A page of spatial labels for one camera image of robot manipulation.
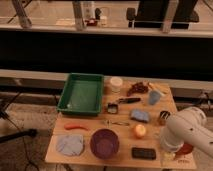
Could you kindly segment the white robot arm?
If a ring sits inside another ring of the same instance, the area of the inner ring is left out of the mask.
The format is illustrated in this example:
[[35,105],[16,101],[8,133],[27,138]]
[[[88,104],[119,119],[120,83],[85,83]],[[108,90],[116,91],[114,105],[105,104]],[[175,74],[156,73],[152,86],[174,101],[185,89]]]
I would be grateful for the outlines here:
[[166,152],[179,151],[188,143],[213,158],[213,132],[204,127],[205,113],[198,107],[188,107],[166,119],[159,142]]

